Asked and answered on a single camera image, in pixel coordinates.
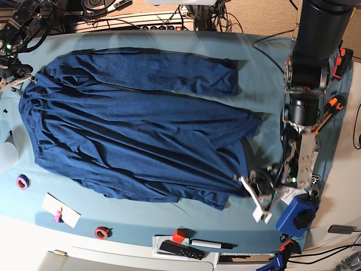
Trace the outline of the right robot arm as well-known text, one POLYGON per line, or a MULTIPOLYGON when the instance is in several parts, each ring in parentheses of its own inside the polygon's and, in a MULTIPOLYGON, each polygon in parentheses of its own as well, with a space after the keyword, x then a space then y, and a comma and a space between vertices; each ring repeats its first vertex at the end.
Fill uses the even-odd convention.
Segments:
POLYGON ((19 54, 40 47, 56 20, 58 1, 22 1, 1 29, 1 92, 20 89, 28 80, 35 82, 33 67, 23 64, 19 54))

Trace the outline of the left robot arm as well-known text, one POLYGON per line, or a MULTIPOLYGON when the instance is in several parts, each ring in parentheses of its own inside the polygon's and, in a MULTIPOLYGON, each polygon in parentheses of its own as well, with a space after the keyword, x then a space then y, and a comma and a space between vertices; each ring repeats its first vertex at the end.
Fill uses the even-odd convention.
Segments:
POLYGON ((360 1, 303 1, 293 50, 284 68, 280 162, 250 172, 248 185, 257 196, 271 196, 287 186, 311 183, 314 129, 319 99, 331 79, 329 58, 341 43, 351 14, 360 1))

